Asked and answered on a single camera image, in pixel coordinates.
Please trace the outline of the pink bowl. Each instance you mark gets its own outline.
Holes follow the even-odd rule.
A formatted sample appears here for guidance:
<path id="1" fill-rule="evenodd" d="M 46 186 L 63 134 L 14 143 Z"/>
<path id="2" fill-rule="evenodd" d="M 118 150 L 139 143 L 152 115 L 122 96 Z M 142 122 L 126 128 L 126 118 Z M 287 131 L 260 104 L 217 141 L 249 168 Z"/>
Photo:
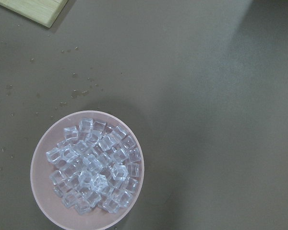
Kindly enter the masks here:
<path id="1" fill-rule="evenodd" d="M 113 125 L 122 125 L 132 137 L 135 134 L 121 120 L 113 115 L 101 111 L 79 111 L 69 114 L 56 121 L 42 136 L 36 146 L 31 161 L 30 182 L 33 196 L 44 215 L 57 226 L 65 230 L 105 230 L 123 219 L 136 203 L 144 181 L 144 162 L 141 161 L 139 169 L 139 183 L 129 206 L 110 214 L 100 208 L 95 208 L 88 214 L 79 215 L 74 208 L 66 208 L 52 190 L 49 178 L 55 168 L 46 158 L 46 152 L 51 150 L 57 142 L 63 139 L 63 128 L 77 125 L 82 117 L 91 117 L 103 120 Z"/>

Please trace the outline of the clear ice cubes pile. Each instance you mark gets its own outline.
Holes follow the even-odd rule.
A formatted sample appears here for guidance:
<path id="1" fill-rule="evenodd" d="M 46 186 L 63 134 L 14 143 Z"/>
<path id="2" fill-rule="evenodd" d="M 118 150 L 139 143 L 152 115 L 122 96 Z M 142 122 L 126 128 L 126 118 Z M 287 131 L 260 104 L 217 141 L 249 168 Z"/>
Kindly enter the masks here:
<path id="1" fill-rule="evenodd" d="M 82 118 L 63 130 L 64 140 L 46 152 L 55 171 L 55 194 L 66 208 L 86 214 L 98 207 L 117 213 L 129 206 L 139 184 L 141 155 L 121 125 Z"/>

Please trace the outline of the wooden cutting board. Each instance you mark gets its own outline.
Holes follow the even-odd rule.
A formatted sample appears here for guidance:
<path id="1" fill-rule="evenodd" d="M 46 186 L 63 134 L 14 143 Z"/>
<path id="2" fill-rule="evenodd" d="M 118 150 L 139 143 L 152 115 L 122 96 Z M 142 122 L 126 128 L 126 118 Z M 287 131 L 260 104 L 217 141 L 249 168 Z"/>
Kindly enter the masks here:
<path id="1" fill-rule="evenodd" d="M 0 0 L 0 6 L 50 28 L 67 0 Z"/>

